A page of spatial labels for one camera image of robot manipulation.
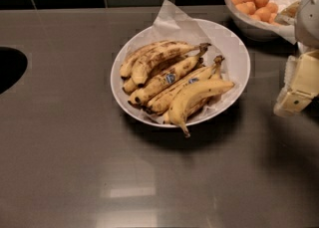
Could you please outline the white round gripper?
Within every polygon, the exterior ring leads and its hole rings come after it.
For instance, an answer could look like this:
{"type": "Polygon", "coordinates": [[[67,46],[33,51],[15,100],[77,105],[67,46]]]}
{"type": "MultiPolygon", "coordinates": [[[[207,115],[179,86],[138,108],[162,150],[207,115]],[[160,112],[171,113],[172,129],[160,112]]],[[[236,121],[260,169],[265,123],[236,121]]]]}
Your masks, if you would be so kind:
{"type": "MultiPolygon", "coordinates": [[[[274,21],[293,25],[295,38],[304,46],[319,48],[319,0],[293,2],[280,11],[274,21]]],[[[281,89],[273,111],[279,116],[300,114],[319,96],[319,50],[289,56],[281,89]]]]}

